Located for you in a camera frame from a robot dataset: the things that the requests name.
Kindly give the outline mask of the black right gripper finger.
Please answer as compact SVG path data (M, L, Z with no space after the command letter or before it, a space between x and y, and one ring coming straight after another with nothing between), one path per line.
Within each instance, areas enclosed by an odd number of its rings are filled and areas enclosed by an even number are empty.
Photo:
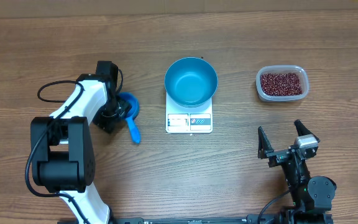
M306 135L311 134L317 140L317 142L320 142L319 137L314 135L299 119L294 121L294 125L296 127L298 136L306 136Z
M273 152L274 149L261 126L258 127L257 132L259 138L258 158L266 159L268 158L267 154Z

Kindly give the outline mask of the blue plastic measuring scoop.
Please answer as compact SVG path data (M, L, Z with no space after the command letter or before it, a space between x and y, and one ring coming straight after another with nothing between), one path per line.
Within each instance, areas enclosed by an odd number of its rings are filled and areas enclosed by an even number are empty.
M129 128L129 132L131 134L132 141L136 144L140 144L141 135L138 127L135 124L135 119L139 114L140 104L138 99L129 92L123 92L119 94L120 99L128 102L131 105L131 109L127 113L125 117L125 121L127 122L127 126Z

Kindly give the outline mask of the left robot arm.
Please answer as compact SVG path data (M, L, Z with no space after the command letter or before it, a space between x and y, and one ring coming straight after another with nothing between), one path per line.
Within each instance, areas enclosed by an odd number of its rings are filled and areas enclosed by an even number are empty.
M94 73L80 75L74 92L49 116L30 124L31 152L25 184L38 197L59 197L76 223L115 223L95 185L96 162L90 124L112 133L125 120L131 104L120 97L123 74L112 61L99 61Z

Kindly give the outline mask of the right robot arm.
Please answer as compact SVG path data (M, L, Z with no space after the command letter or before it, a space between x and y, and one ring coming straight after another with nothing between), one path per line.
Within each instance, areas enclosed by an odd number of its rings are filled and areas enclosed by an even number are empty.
M257 223L332 223L328 212L337 189L336 183L325 176L310 175L306 160L314 157L320 139L299 120L294 121L298 137L287 149L273 149L263 128L258 127L258 158L268 159L269 167L280 166L288 190L275 197L257 215ZM266 214L273 203L290 194L293 205L283 207L277 214Z

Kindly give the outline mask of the white digital kitchen scale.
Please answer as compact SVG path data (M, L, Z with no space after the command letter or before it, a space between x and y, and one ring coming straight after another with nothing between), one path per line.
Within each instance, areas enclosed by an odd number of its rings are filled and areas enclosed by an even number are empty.
M213 100L184 107L166 95L165 130L170 134L209 134L213 131Z

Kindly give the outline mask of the teal metal bowl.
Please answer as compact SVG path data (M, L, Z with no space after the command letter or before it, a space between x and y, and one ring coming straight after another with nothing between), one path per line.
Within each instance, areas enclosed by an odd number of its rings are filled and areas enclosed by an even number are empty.
M209 62L198 57L185 57L169 66L164 86L176 104L191 108L205 104L214 96L219 79Z

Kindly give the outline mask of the clear plastic container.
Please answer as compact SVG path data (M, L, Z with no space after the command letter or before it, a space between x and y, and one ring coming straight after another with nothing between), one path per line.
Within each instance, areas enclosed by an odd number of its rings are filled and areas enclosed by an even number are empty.
M265 102L287 102L303 99L310 90L305 70L297 65L271 65L256 75L259 98Z

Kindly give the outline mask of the red adzuki beans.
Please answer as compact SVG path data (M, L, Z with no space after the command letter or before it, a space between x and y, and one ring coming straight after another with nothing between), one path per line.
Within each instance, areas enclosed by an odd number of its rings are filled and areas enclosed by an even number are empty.
M303 93L296 73L265 73L260 76L260 85L269 96L295 96Z

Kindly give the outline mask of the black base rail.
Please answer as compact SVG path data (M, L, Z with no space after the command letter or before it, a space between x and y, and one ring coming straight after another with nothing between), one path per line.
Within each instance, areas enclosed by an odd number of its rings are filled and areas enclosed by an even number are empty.
M295 215L292 221L279 215L265 214L260 221L257 221L258 215L250 214L246 217L234 218L164 218L164 219L143 219L143 218L114 218L109 223L113 224L334 224L332 215Z

